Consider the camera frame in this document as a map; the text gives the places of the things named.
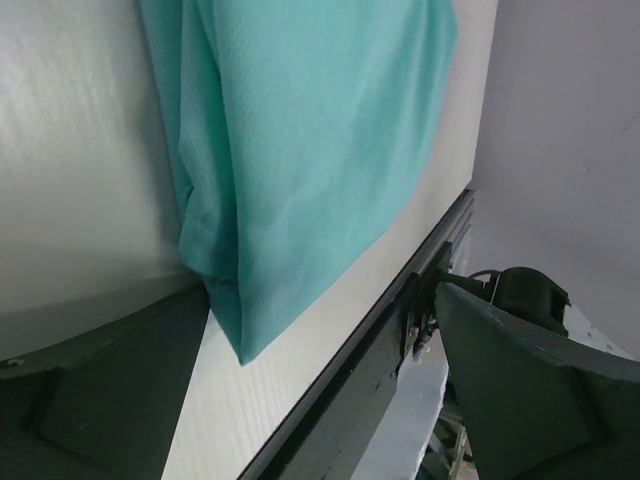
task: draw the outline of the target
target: mint green cloth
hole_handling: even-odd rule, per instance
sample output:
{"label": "mint green cloth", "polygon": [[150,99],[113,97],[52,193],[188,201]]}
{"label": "mint green cloth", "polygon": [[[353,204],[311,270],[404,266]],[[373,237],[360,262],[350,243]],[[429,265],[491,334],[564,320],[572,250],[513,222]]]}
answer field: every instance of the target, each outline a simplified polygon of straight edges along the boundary
{"label": "mint green cloth", "polygon": [[385,232],[414,191],[445,97],[453,7],[141,5],[183,222],[180,252],[246,363]]}

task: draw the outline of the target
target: white panel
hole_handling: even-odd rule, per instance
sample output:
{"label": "white panel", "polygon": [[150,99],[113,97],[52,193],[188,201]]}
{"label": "white panel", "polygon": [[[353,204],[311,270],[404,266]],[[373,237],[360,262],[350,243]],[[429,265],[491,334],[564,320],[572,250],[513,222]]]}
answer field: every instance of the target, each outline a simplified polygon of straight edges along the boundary
{"label": "white panel", "polygon": [[181,284],[135,0],[0,2],[0,359]]}

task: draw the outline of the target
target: white wall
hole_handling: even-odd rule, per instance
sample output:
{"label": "white wall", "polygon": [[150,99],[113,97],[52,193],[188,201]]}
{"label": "white wall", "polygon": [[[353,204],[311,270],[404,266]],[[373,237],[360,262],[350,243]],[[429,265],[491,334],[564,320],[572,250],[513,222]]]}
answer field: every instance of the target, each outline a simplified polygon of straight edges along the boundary
{"label": "white wall", "polygon": [[504,0],[471,269],[531,265],[640,358],[640,2]]}
{"label": "white wall", "polygon": [[0,2],[0,360],[185,282],[136,0]]}

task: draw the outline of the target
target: cable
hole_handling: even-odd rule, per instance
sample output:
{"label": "cable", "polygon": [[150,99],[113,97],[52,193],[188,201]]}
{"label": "cable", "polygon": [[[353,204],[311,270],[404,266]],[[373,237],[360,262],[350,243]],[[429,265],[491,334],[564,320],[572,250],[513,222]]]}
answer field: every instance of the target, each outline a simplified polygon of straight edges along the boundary
{"label": "cable", "polygon": [[473,275],[469,275],[469,278],[478,278],[482,277],[483,275],[499,275],[500,273],[500,270],[480,270]]}

